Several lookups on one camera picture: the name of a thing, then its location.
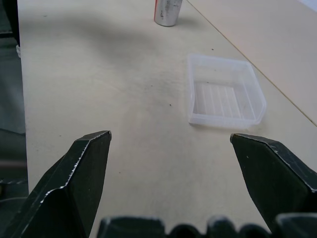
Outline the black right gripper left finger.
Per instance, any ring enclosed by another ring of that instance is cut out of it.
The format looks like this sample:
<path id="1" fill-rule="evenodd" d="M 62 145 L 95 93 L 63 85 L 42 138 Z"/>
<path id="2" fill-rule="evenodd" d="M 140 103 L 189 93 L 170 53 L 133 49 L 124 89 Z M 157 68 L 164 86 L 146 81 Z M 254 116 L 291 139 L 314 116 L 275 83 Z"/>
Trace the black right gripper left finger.
<path id="1" fill-rule="evenodd" d="M 39 180 L 4 238 L 87 238 L 101 200 L 111 131 L 75 140 Z"/>

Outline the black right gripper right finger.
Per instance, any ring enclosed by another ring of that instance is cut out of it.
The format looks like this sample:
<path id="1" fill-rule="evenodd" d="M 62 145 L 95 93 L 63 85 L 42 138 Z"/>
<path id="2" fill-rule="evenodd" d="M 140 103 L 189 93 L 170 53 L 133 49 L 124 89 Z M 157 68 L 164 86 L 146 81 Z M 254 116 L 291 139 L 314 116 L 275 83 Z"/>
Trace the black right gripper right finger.
<path id="1" fill-rule="evenodd" d="M 317 174 L 279 141 L 230 136 L 248 193 L 274 234 L 317 232 Z"/>

